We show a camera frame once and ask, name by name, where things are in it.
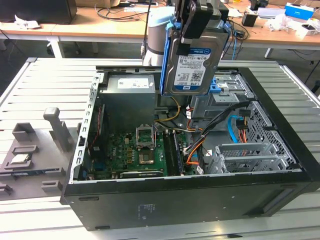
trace green circuit board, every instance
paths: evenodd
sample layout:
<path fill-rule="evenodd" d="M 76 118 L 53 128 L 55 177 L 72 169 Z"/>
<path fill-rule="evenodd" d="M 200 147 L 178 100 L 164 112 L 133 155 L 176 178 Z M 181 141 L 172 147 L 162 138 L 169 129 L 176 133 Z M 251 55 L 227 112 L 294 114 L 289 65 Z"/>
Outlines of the green circuit board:
<path fill-rule="evenodd" d="M 137 149 L 136 133 L 114 133 L 109 137 L 105 146 L 105 161 L 93 161 L 91 174 L 96 180 L 106 180 L 119 178 L 123 172 L 163 172 L 163 176 L 168 176 L 166 166 L 166 154 L 163 141 L 163 133 L 157 132 L 155 135 L 155 148 Z M 177 141 L 182 151 L 187 145 L 186 136 L 180 132 Z M 139 141 L 146 143 L 151 140 L 150 135 L 142 132 L 139 134 Z"/>

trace sticker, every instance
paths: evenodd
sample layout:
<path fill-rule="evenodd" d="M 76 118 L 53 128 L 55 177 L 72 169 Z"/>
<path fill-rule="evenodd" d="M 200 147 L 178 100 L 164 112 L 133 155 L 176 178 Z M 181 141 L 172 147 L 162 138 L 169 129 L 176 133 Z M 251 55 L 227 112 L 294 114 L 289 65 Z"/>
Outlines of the sticker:
<path fill-rule="evenodd" d="M 190 111 L 186 111 L 186 118 L 191 119 L 191 112 Z"/>
<path fill-rule="evenodd" d="M 228 87 L 228 84 L 226 84 L 225 82 L 217 83 L 216 85 L 217 85 L 219 88 L 227 88 L 227 87 Z"/>
<path fill-rule="evenodd" d="M 208 157 L 208 156 L 212 156 L 212 150 L 207 150 L 206 153 L 205 153 L 205 156 Z"/>
<path fill-rule="evenodd" d="M 148 78 L 120 78 L 118 89 L 148 89 Z"/>
<path fill-rule="evenodd" d="M 204 170 L 203 170 L 199 165 L 196 167 L 196 171 L 197 171 L 200 175 L 204 174 Z"/>
<path fill-rule="evenodd" d="M 140 204 L 138 205 L 138 220 L 147 220 L 151 217 L 152 213 L 156 211 L 155 204 Z"/>
<path fill-rule="evenodd" d="M 201 86 L 206 67 L 204 62 L 210 58 L 210 48 L 190 48 L 188 56 L 179 56 L 174 77 L 174 86 L 181 90 L 192 90 Z"/>
<path fill-rule="evenodd" d="M 26 172 L 17 172 L 17 173 L 12 173 L 13 176 L 27 176 L 29 175 L 28 173 Z"/>

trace desk leg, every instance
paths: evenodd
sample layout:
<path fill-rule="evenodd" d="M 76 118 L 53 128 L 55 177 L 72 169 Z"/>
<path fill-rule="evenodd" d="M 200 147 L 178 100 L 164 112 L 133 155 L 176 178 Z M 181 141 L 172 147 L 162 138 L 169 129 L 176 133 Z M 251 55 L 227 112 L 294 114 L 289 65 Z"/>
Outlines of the desk leg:
<path fill-rule="evenodd" d="M 265 59 L 270 58 L 270 55 L 272 54 L 273 51 L 274 51 L 273 48 L 268 48 L 268 50 L 266 51 L 266 53 L 265 53 L 265 55 L 264 55 L 264 58 L 265 58 Z"/>
<path fill-rule="evenodd" d="M 97 42 L 92 42 L 92 49 L 93 49 L 93 53 L 97 54 L 98 53 L 98 43 Z"/>
<path fill-rule="evenodd" d="M 61 42 L 60 41 L 56 41 L 56 40 L 51 40 L 51 47 L 54 53 L 54 57 L 56 59 L 62 59 L 65 57 L 65 53 L 64 50 L 62 48 Z"/>
<path fill-rule="evenodd" d="M 1 51 L 7 50 L 4 39 L 0 39 L 0 50 Z"/>

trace yellow cable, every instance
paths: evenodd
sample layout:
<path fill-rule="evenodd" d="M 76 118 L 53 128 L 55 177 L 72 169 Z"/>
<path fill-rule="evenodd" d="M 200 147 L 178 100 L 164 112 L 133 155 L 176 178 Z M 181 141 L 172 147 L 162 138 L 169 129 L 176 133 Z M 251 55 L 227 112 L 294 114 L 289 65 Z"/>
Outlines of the yellow cable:
<path fill-rule="evenodd" d="M 178 101 L 173 96 L 171 98 L 176 103 L 178 111 L 176 111 L 176 114 L 173 117 L 164 118 L 164 119 L 156 119 L 156 120 L 154 120 L 155 122 L 167 122 L 167 121 L 173 120 L 179 116 L 181 106 L 179 105 Z"/>

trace wooden desk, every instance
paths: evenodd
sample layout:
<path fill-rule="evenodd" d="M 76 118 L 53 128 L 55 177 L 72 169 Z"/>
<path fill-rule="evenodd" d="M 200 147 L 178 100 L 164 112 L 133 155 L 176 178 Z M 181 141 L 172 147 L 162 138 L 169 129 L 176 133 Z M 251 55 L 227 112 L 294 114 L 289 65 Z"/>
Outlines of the wooden desk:
<path fill-rule="evenodd" d="M 226 5 L 229 9 L 235 8 L 243 14 L 249 6 L 249 2 L 242 0 L 241 2 L 234 2 Z M 283 6 L 271 5 L 268 8 L 284 8 Z M 241 18 L 233 18 L 235 23 L 241 24 Z M 304 50 L 320 50 L 320 35 L 306 36 L 304 39 L 300 39 L 296 36 L 296 31 L 289 29 L 288 32 L 285 30 L 270 31 L 265 27 L 267 20 L 257 18 L 253 27 L 246 26 L 245 28 L 249 32 L 249 38 L 243 42 L 243 47 L 260 47 L 269 48 L 267 54 L 268 58 L 272 52 L 272 49 L 304 49 Z"/>
<path fill-rule="evenodd" d="M 112 12 L 121 10 L 122 8 L 112 9 Z M 107 14 L 107 10 L 100 12 L 103 15 Z M 116 14 L 109 14 L 110 18 L 120 18 L 136 14 L 135 12 L 118 12 Z M 70 25 L 56 25 L 51 34 L 53 36 L 77 36 L 77 37 L 98 37 L 108 38 L 108 42 L 126 42 L 132 43 L 132 39 L 139 39 L 144 37 L 147 14 L 134 16 L 135 21 L 119 22 L 108 19 L 103 19 L 98 16 L 93 7 L 78 8 L 76 17 Z"/>
<path fill-rule="evenodd" d="M 249 2 L 242 0 L 239 3 L 230 3 L 229 8 L 236 8 L 244 12 Z M 281 6 L 269 5 L 269 8 L 283 8 Z M 134 12 L 118 12 L 108 17 L 119 18 L 132 15 Z M 56 58 L 63 58 L 64 54 L 60 45 L 61 41 L 71 42 L 101 42 L 101 43 L 142 43 L 144 37 L 146 14 L 135 17 L 137 21 L 118 22 L 99 17 L 93 7 L 78 7 L 78 12 L 70 25 L 41 24 L 42 28 L 36 30 L 21 30 L 13 23 L 2 23 L 0 28 L 11 39 L 18 40 L 45 40 L 51 42 Z M 241 24 L 241 18 L 233 18 Z M 320 50 L 320 35 L 306 36 L 304 39 L 296 37 L 295 32 L 271 32 L 264 26 L 266 20 L 257 19 L 254 27 L 245 27 L 249 31 L 249 38 L 242 44 L 243 47 L 269 48 L 272 49 L 296 49 L 296 50 Z"/>

